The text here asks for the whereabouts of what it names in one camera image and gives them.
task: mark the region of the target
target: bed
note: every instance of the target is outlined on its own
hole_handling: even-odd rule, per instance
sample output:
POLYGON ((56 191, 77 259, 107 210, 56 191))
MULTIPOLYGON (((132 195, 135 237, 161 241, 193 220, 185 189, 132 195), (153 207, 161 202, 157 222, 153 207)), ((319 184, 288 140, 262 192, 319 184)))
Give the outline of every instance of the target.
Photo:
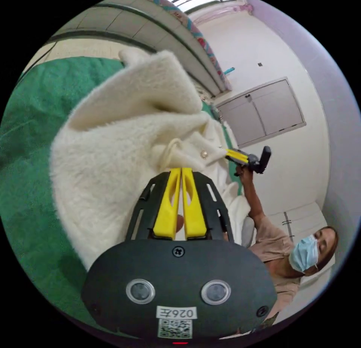
MULTIPOLYGON (((120 61, 96 57, 39 64, 14 89, 0 126, 0 214, 9 243, 23 270, 52 305, 101 330, 105 329, 95 324, 80 300, 86 270, 55 213, 49 148, 71 109, 123 68, 120 61)), ((219 119, 205 101, 203 110, 219 119)), ((223 131, 232 147, 225 126, 223 131)), ((234 171, 230 163, 230 178, 239 182, 234 171)))

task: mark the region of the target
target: camera lens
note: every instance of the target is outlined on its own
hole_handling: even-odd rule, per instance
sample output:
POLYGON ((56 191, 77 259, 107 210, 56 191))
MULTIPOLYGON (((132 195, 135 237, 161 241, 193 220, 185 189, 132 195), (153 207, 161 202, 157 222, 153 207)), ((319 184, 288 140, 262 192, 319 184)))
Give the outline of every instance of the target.
POLYGON ((147 280, 134 279, 128 283, 126 294, 133 303, 147 304, 153 300, 155 289, 147 280))
POLYGON ((224 303, 230 295, 230 286, 222 280, 209 281, 201 291, 203 301, 213 306, 224 303))

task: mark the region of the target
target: surgical mask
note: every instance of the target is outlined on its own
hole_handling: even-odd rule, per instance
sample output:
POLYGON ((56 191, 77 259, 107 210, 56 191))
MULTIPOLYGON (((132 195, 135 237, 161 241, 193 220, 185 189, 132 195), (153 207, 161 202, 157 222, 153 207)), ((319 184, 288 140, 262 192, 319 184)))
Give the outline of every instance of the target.
POLYGON ((316 266, 319 258, 319 251, 317 247, 317 239, 310 235, 302 239, 293 249, 288 261, 291 267, 297 272, 303 273, 312 266, 316 266))

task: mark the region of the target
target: qr code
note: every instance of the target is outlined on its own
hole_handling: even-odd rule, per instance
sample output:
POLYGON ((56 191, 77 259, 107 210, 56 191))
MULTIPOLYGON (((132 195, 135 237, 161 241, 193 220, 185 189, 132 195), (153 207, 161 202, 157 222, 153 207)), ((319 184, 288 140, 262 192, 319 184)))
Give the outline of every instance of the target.
POLYGON ((160 319, 158 337, 190 339, 192 338, 192 320, 160 319))

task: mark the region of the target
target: label sticker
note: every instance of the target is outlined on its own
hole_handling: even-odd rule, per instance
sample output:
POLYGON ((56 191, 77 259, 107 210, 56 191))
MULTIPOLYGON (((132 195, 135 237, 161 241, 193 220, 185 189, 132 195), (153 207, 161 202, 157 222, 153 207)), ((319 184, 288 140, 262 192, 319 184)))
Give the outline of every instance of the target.
POLYGON ((159 319, 158 338, 192 339, 192 334, 191 319, 159 319))
POLYGON ((197 319, 197 307, 174 308, 157 306, 156 318, 176 320, 197 319))

